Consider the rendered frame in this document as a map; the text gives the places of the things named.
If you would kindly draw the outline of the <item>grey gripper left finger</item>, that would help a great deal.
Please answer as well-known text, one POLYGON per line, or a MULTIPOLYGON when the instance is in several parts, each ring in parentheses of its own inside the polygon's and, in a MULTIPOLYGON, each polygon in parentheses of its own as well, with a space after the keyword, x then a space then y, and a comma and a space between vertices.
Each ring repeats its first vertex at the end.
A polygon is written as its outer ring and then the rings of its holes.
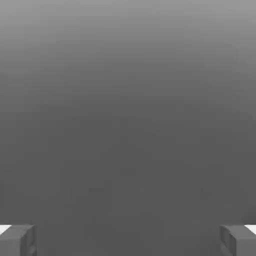
POLYGON ((0 256, 37 256, 36 226, 0 224, 0 256))

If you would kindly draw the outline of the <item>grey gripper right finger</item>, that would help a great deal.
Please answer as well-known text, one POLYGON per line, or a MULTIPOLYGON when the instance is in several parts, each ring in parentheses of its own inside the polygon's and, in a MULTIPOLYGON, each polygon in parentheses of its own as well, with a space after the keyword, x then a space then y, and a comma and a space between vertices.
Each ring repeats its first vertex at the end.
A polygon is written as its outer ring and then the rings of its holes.
POLYGON ((256 224, 221 225, 222 256, 256 256, 256 224))

